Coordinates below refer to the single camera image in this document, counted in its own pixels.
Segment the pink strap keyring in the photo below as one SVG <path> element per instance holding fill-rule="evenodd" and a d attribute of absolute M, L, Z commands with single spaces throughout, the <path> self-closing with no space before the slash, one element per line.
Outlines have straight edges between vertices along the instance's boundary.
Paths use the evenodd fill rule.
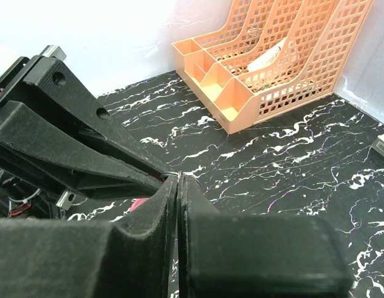
<path fill-rule="evenodd" d="M 177 181 L 179 181 L 180 177 L 181 177 L 181 171 L 179 171 L 179 172 L 174 172 L 174 171 L 164 172 L 160 175 L 160 178 L 162 179 L 162 181 L 165 181 L 170 176 L 176 176 Z M 136 208 L 138 208 L 140 205 L 142 205 L 147 200 L 149 200 L 149 197 L 136 199 L 133 202 L 133 204 L 131 205 L 129 211 L 130 212 L 134 211 Z"/>

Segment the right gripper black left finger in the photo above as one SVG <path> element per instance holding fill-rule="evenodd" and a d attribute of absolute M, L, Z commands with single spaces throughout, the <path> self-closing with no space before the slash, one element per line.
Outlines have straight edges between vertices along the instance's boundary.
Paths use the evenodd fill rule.
<path fill-rule="evenodd" d="M 177 186 L 122 222 L 0 220 L 0 297 L 166 297 Z"/>

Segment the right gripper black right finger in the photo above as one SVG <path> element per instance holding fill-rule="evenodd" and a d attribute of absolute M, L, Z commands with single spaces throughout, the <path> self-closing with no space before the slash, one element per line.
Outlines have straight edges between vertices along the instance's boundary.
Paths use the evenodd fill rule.
<path fill-rule="evenodd" d="M 329 222 L 220 211 L 187 174 L 178 256 L 181 297 L 347 297 L 354 280 Z"/>

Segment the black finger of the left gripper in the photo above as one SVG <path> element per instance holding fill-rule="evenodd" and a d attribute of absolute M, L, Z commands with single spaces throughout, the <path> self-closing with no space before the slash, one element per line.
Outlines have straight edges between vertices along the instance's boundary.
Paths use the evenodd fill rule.
<path fill-rule="evenodd" d="M 0 167 L 58 198 L 105 201 L 154 195 L 163 165 L 114 119 L 55 106 L 45 115 L 19 101 L 0 108 Z"/>
<path fill-rule="evenodd" d="M 151 176 L 171 170 L 109 114 L 64 62 L 35 56 L 24 70 L 25 103 L 62 132 Z"/>

